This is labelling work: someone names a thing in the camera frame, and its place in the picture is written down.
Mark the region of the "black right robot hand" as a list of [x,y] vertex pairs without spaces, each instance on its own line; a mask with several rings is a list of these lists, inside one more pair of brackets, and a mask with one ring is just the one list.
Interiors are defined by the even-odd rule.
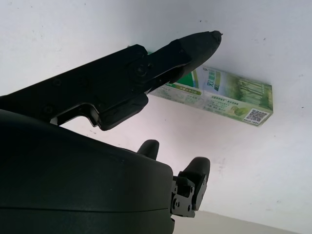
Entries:
[[138,114],[148,94],[178,81],[218,49],[219,31],[195,33],[149,54],[133,45],[0,98],[3,234],[171,234],[194,217],[210,161],[174,175],[159,142],[137,152],[62,127],[87,118],[103,131]]

